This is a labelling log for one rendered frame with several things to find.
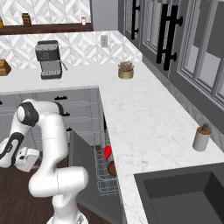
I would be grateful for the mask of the brown wooden box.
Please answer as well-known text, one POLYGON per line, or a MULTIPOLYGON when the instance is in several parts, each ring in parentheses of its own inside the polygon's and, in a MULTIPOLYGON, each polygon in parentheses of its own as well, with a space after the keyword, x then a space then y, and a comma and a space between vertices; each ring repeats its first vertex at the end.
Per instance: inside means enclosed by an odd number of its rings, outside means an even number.
POLYGON ((11 66, 5 59, 0 59, 0 76, 6 76, 11 72, 11 66))

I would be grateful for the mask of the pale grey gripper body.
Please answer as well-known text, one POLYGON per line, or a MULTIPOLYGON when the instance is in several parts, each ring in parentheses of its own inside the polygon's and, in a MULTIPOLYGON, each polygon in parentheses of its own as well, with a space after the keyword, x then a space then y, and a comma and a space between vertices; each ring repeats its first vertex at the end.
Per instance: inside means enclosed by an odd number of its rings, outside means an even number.
POLYGON ((29 172, 39 158, 39 150, 24 147, 16 156, 15 166, 22 172, 29 172))

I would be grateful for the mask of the grey espresso machine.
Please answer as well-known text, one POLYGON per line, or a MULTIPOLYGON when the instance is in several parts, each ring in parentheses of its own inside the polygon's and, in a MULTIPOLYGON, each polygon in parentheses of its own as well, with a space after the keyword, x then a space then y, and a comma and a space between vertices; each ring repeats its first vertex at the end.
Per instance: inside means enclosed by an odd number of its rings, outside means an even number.
POLYGON ((35 46, 37 61, 41 67, 41 79, 60 79, 62 68, 67 70, 66 65, 60 59, 60 49, 57 40, 39 41, 35 46))

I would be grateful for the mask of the red cup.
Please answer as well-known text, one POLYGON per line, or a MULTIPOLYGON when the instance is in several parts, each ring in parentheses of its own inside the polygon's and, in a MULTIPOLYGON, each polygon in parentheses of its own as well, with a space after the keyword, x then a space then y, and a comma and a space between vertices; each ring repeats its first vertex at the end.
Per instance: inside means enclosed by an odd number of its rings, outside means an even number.
POLYGON ((103 152, 103 157, 106 160, 110 160, 112 158, 112 147, 110 145, 107 145, 105 147, 104 152, 103 152))

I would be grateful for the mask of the brown jar with label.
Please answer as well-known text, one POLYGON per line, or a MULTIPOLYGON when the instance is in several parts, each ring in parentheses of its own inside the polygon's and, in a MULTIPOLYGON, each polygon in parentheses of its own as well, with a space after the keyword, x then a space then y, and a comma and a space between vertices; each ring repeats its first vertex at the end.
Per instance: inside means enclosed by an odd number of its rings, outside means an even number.
POLYGON ((24 26, 27 26, 27 27, 32 26, 32 21, 31 21, 30 15, 28 13, 23 13, 22 19, 23 19, 24 26))

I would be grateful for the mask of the brown bowl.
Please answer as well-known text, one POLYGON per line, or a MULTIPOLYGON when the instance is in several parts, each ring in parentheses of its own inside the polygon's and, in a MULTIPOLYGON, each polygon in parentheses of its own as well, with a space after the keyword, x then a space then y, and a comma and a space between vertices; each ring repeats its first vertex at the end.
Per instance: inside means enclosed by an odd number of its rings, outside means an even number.
POLYGON ((108 173, 112 176, 115 176, 116 175, 116 166, 115 166, 115 162, 114 161, 111 161, 109 164, 108 164, 108 173))

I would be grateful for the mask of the grey dishwasher door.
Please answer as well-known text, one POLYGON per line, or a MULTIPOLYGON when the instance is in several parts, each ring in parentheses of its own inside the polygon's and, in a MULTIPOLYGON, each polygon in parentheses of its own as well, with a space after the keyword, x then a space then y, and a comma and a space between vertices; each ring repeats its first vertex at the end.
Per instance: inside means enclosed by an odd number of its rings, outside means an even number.
POLYGON ((95 150, 85 140, 74 131, 70 134, 69 161, 70 166, 83 166, 88 173, 89 181, 87 187, 77 196, 77 202, 102 217, 111 224, 124 224, 123 204, 119 196, 101 196, 98 191, 96 170, 95 170, 95 150))

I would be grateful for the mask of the grey glass cupboard door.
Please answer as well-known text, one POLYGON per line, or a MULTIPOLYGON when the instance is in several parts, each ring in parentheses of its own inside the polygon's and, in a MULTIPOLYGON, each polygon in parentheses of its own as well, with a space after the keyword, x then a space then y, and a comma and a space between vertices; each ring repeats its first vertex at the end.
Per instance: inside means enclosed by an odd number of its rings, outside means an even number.
POLYGON ((171 80, 193 104, 224 110, 224 0, 181 0, 171 80))
POLYGON ((165 77, 168 71, 164 70, 165 54, 162 54, 162 62, 157 64, 158 39, 162 15, 162 7, 168 5, 167 15, 171 15, 172 6, 179 0, 145 0, 143 13, 143 31, 140 50, 143 56, 155 66, 165 77))
POLYGON ((125 0, 125 24, 124 33, 126 38, 136 47, 140 48, 141 40, 141 24, 142 24, 142 13, 143 13, 143 2, 144 0, 136 0, 136 4, 140 4, 140 10, 136 12, 136 28, 138 28, 138 33, 135 35, 135 39, 131 39, 131 19, 132 19, 132 1, 125 0))

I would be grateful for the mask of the grey drawer front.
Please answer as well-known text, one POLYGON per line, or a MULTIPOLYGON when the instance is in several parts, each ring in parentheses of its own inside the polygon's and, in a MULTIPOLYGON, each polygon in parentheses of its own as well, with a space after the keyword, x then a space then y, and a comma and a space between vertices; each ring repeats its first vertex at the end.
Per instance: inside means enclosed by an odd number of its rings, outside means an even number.
POLYGON ((65 121, 66 128, 72 128, 72 131, 80 134, 102 133, 103 124, 98 120, 73 120, 65 121))
POLYGON ((100 109, 96 103, 82 105, 63 105, 64 113, 68 112, 70 116, 63 116, 65 119, 98 119, 102 121, 100 109))
POLYGON ((65 104, 69 102, 73 103, 94 103, 98 102, 98 89, 87 88, 87 89, 74 89, 74 90, 57 90, 48 92, 34 93, 33 97, 39 101, 59 102, 65 104), (66 101, 55 101, 54 98, 57 96, 67 96, 66 101))

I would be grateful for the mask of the dark grey sink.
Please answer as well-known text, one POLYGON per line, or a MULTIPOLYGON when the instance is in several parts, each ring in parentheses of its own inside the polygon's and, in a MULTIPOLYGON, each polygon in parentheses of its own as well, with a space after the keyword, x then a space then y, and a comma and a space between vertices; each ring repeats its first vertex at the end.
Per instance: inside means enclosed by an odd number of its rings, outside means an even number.
POLYGON ((224 162, 137 173, 148 224, 224 224, 224 162))

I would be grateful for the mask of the dark wooden wall shelf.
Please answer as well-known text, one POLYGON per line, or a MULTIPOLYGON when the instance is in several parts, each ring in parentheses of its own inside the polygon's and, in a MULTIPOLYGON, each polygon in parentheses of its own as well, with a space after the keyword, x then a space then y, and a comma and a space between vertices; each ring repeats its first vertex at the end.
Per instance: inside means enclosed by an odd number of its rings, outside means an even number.
POLYGON ((43 34, 43 33, 63 33, 63 32, 92 32, 91 23, 76 24, 33 24, 32 26, 6 25, 0 28, 2 35, 23 35, 23 34, 43 34))

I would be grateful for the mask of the white soap dispenser wooden top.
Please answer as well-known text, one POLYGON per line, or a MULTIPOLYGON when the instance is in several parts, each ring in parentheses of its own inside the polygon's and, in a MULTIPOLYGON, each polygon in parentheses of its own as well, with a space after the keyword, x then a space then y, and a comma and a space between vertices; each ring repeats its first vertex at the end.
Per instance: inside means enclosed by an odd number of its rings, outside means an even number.
POLYGON ((192 147, 196 151, 204 151, 207 147, 210 135, 211 129, 209 125, 205 122, 202 126, 199 126, 197 128, 192 147))

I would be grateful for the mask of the potted succulent in gold pot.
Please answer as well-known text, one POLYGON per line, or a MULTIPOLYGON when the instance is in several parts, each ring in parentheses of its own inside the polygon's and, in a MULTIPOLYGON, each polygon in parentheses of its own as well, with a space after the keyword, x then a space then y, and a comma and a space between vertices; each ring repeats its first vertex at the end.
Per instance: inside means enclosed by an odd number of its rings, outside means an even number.
POLYGON ((122 61, 118 65, 118 77, 121 79, 132 79, 134 75, 134 65, 131 61, 122 61))

